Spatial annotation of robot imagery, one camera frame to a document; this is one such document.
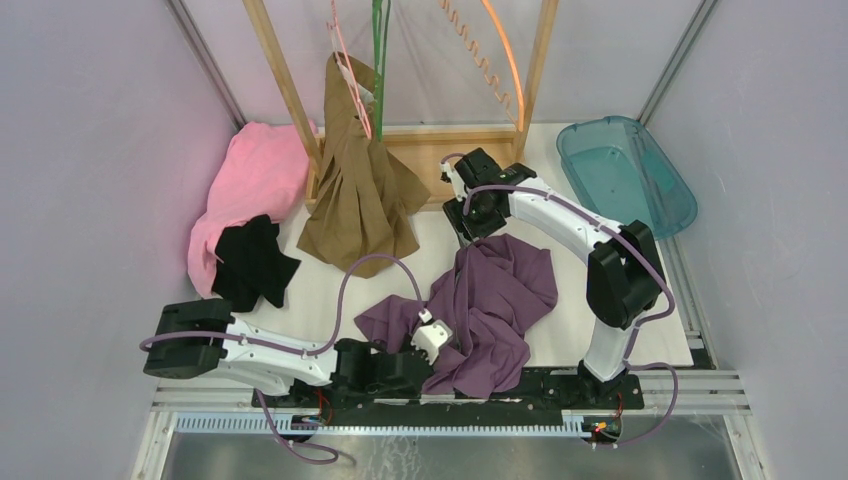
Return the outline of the purple garment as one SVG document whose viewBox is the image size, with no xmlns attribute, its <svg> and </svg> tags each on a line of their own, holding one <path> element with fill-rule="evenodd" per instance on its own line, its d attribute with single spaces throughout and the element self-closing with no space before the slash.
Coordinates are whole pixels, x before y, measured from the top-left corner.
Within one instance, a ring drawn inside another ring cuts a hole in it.
<svg viewBox="0 0 848 480">
<path fill-rule="evenodd" d="M 459 250 L 430 287 L 426 307 L 452 338 L 423 393 L 488 398 L 517 387 L 531 357 L 525 335 L 557 302 L 550 250 L 509 234 Z"/>
</svg>

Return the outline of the tan brown pleated skirt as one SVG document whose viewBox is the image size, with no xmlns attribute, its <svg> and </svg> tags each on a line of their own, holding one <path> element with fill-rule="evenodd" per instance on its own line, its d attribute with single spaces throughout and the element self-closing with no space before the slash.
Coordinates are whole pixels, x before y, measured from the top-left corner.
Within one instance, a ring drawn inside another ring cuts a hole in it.
<svg viewBox="0 0 848 480">
<path fill-rule="evenodd" d="M 375 72 L 351 57 L 358 82 L 375 89 Z M 341 270 L 370 278 L 420 248 L 410 218 L 431 193 L 377 138 L 368 140 L 333 54 L 325 70 L 325 147 L 317 198 L 298 248 Z M 360 258 L 366 261 L 355 267 Z"/>
</svg>

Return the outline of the pink thin hanger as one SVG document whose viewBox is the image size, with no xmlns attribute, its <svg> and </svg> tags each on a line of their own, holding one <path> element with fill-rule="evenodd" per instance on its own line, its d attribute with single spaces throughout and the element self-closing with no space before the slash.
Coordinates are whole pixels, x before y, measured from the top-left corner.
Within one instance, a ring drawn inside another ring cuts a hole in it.
<svg viewBox="0 0 848 480">
<path fill-rule="evenodd" d="M 347 89 L 357 112 L 356 117 L 362 125 L 366 138 L 368 140 L 372 140 L 374 137 L 374 127 L 370 120 L 366 100 L 373 100 L 373 95 L 367 93 L 365 87 L 361 85 L 356 78 L 351 57 L 346 49 L 344 37 L 339 24 L 335 0 L 330 1 L 330 9 L 332 17 L 326 24 L 326 27 L 332 45 L 333 57 L 342 78 L 347 84 Z"/>
</svg>

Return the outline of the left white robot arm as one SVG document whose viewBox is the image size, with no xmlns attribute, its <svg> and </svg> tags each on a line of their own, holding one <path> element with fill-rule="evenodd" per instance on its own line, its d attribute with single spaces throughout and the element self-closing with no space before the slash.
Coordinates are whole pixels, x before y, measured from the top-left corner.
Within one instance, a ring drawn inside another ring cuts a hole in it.
<svg viewBox="0 0 848 480">
<path fill-rule="evenodd" d="M 224 299 L 170 304 L 155 335 L 140 345 L 143 370 L 172 380 L 231 380 L 294 407 L 307 404 L 315 387 L 345 396 L 414 395 L 452 337 L 428 310 L 419 317 L 422 325 L 391 353 L 375 342 L 343 338 L 321 346 L 264 330 L 237 318 Z"/>
</svg>

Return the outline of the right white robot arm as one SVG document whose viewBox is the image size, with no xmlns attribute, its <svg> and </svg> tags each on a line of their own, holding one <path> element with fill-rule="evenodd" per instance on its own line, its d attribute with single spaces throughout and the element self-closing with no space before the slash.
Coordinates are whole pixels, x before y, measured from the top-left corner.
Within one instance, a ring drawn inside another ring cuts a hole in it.
<svg viewBox="0 0 848 480">
<path fill-rule="evenodd" d="M 577 392 L 591 408 L 618 393 L 630 371 L 638 328 L 660 296 L 674 301 L 652 230 L 605 218 L 567 199 L 522 163 L 501 167 L 483 149 L 452 153 L 439 163 L 453 197 L 443 211 L 461 242 L 491 236 L 521 220 L 566 247 L 587 268 L 586 301 L 595 316 L 587 353 L 578 364 Z"/>
</svg>

